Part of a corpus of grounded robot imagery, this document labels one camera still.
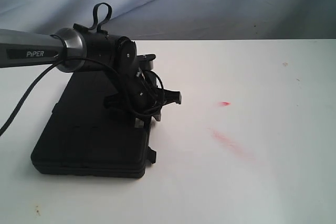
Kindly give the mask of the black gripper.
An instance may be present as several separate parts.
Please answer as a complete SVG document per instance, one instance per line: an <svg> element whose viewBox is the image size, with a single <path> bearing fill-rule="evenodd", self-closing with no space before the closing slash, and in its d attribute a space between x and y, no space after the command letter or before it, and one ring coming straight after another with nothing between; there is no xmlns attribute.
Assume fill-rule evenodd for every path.
<svg viewBox="0 0 336 224"><path fill-rule="evenodd" d="M152 115L157 122L160 122L164 106L182 103L181 93L164 89L162 80L152 70L139 69L134 77L128 77L108 68L104 74L117 90L116 94L104 98L104 107L107 109L133 115ZM144 121L135 117L134 127L144 128Z"/></svg>

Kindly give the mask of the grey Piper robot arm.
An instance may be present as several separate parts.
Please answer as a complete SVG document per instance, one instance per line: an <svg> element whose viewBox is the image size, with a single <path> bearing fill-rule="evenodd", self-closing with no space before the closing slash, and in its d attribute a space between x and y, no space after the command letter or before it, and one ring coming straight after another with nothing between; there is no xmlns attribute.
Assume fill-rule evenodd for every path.
<svg viewBox="0 0 336 224"><path fill-rule="evenodd" d="M1 127L11 125L35 85L53 68L61 72L104 71L117 94L104 99L104 106L128 112L139 118L160 118L161 109L170 103L181 104L179 91L166 90L152 70L154 54L138 55L136 43L126 36L109 35L97 28L75 24L54 35L1 30L1 68L48 65L27 88Z"/></svg>

